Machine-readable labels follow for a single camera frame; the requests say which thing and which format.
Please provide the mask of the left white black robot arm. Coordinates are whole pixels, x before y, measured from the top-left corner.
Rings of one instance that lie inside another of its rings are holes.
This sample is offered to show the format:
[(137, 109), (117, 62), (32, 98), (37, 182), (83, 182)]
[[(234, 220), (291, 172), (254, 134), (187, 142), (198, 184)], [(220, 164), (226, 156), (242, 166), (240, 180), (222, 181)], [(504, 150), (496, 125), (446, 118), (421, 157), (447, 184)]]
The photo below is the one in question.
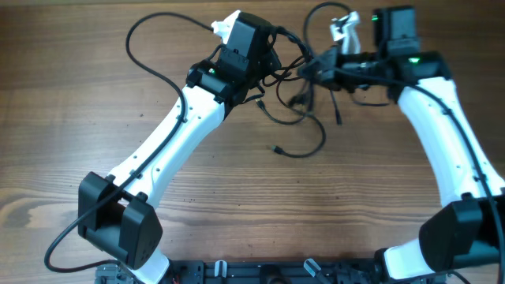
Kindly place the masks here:
[(113, 256), (136, 283), (160, 283), (170, 269), (159, 249), (163, 229), (155, 209), (173, 176), (236, 106), (249, 101), (249, 90), (280, 68), (270, 22), (238, 10), (210, 29), (221, 44), (189, 69), (154, 132), (106, 177), (91, 172), (79, 185), (79, 235)]

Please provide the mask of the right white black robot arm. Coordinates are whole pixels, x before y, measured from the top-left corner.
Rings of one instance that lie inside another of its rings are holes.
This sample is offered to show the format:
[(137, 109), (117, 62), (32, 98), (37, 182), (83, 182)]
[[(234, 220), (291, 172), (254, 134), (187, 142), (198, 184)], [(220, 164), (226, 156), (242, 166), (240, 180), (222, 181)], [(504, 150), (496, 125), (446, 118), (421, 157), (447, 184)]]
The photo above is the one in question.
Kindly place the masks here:
[(424, 51), (412, 6), (376, 9), (376, 51), (361, 50), (357, 12), (330, 27), (333, 46), (299, 69), (313, 84), (355, 92), (380, 85), (413, 126), (436, 177), (441, 209), (417, 236), (378, 251), (383, 282), (504, 264), (504, 180), (488, 161), (443, 56)]

